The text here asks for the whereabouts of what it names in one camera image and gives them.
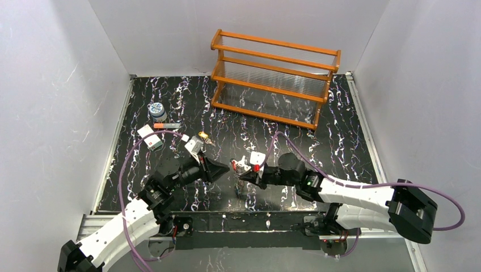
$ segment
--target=table surface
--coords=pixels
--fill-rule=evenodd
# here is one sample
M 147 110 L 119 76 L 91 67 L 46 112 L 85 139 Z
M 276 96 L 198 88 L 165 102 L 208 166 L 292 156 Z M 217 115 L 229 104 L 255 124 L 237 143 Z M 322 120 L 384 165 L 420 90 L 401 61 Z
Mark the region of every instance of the table surface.
M 248 156 L 250 151 L 266 152 L 276 131 L 282 131 L 307 157 L 328 174 L 341 179 L 376 184 L 377 179 L 368 147 L 362 133 L 356 108 L 344 75 L 335 75 L 331 83 L 328 103 L 321 108 L 316 131 L 286 125 L 270 120 L 245 116 L 210 106 L 216 82 L 208 76 L 135 78 L 117 145 L 106 177 L 98 212 L 118 212 L 120 202 L 117 183 L 120 168 L 130 148 L 139 140 L 137 130 L 152 124 L 147 105 L 161 102 L 167 111 L 166 122 L 178 122 L 177 131 L 189 136 L 204 131 L 214 140 L 215 146 L 206 145 L 206 154 L 228 164 L 230 159 Z M 290 107 L 281 111 L 291 118 L 303 118 L 299 109 L 306 107 L 302 101 L 267 93 L 259 98 L 246 89 L 239 101 L 260 100 L 259 107 Z M 164 145 L 149 152 L 145 144 L 135 151 L 127 164 L 124 177 L 124 197 L 130 200 L 156 168 L 161 156 L 189 156 L 180 139 L 171 135 L 161 137 Z M 292 149 L 284 139 L 275 144 L 269 165 Z M 172 211 L 310 211 L 316 210 L 315 202 L 304 201 L 296 195 L 296 189 L 288 186 L 269 186 L 266 190 L 246 184 L 236 192 L 237 181 L 233 172 L 217 182 L 205 185 L 201 181 L 174 192 Z

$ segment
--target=yellow object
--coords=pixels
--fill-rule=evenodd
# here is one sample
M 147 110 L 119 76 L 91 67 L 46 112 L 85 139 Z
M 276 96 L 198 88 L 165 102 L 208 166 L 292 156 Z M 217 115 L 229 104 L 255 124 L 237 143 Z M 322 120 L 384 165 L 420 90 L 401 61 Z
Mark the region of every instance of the yellow object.
M 199 137 L 204 139 L 204 140 L 207 140 L 209 139 L 209 135 L 203 131 L 199 132 Z

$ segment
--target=white wall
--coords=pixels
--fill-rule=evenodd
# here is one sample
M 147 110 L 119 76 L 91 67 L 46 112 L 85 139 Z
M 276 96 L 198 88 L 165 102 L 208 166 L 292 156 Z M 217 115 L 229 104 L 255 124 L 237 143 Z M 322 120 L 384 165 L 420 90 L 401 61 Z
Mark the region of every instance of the white wall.
M 459 229 L 421 247 L 429 271 L 481 267 L 481 3 L 392 0 L 354 75 L 390 181 L 449 193 Z M 436 198 L 436 225 L 459 214 Z
M 90 0 L 130 74 L 211 73 L 216 30 L 341 49 L 353 70 L 389 0 Z
M 0 2 L 2 271 L 57 271 L 94 203 L 129 76 L 88 1 Z

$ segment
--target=orange wooden rack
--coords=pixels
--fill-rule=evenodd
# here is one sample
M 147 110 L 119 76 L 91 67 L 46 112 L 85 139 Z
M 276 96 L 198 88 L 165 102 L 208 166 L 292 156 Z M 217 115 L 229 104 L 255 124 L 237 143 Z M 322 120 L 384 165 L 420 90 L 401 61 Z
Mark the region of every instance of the orange wooden rack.
M 225 32 L 219 29 L 210 44 L 212 50 L 218 50 L 217 63 L 211 75 L 212 80 L 217 81 L 217 89 L 212 98 L 211 105 L 213 107 L 226 109 L 233 112 L 248 114 L 255 117 L 266 118 L 277 122 L 296 125 L 303 128 L 317 128 L 320 116 L 320 108 L 327 102 L 329 85 L 332 76 L 339 69 L 341 50 L 322 49 L 313 46 L 294 44 L 290 42 L 265 39 L 260 37 L 247 36 L 237 33 Z M 250 59 L 259 59 L 260 62 L 253 62 L 240 58 L 226 57 L 225 52 L 236 53 L 236 56 L 248 56 Z M 293 70 L 281 66 L 262 63 L 262 60 L 274 60 L 279 63 L 291 63 L 295 67 L 310 67 L 318 69 L 319 73 L 307 73 L 299 70 Z M 243 69 L 243 73 L 236 73 L 236 69 Z M 305 80 L 310 83 L 310 90 L 307 90 L 307 84 L 300 84 L 297 87 L 282 86 L 279 84 L 281 80 L 252 80 L 252 78 L 280 77 L 283 82 L 289 80 Z M 273 92 L 281 95 L 288 95 L 300 99 L 307 99 L 316 102 L 314 120 L 309 122 L 301 122 L 273 114 L 257 112 L 254 110 L 244 109 L 220 103 L 219 96 L 225 84 L 235 84 L 248 88 Z

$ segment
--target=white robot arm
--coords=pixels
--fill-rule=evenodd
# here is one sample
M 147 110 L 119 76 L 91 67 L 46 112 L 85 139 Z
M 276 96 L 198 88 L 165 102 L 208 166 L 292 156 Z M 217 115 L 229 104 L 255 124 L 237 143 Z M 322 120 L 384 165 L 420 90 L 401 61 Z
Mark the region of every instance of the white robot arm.
M 125 219 L 133 246 L 172 226 L 174 219 L 168 206 L 174 200 L 175 189 L 198 179 L 215 182 L 229 171 L 229 166 L 207 158 L 202 146 L 202 140 L 192 137 L 185 144 L 191 157 L 183 162 L 174 158 L 160 161 L 137 198 L 126 205 Z M 183 231 L 192 232 L 192 227 Z M 105 272 L 129 251 L 120 213 L 92 235 L 77 243 L 70 240 L 64 244 L 57 271 Z
M 324 177 L 307 169 L 293 153 L 280 156 L 277 167 L 261 167 L 264 159 L 265 154 L 252 152 L 247 171 L 238 178 L 262 189 L 268 184 L 295 186 L 296 194 L 303 199 L 330 204 L 326 213 L 303 225 L 306 233 L 329 235 L 357 228 L 376 228 L 395 231 L 416 243 L 431 242 L 437 204 L 418 188 L 362 189 L 369 184 Z

